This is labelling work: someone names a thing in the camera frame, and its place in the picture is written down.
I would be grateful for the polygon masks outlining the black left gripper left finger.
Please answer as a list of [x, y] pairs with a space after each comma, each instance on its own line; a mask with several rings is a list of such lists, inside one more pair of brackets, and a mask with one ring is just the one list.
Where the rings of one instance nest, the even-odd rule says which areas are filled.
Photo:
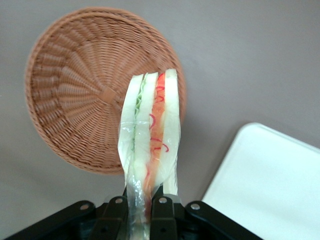
[[128, 200], [126, 196], [116, 196], [97, 208], [96, 239], [127, 240]]

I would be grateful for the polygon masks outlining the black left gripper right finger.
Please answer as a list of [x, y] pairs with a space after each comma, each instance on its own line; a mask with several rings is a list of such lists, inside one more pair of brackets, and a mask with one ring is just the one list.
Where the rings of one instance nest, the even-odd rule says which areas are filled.
[[164, 194], [152, 200], [150, 219], [150, 240], [184, 240], [177, 209], [181, 207], [177, 195]]

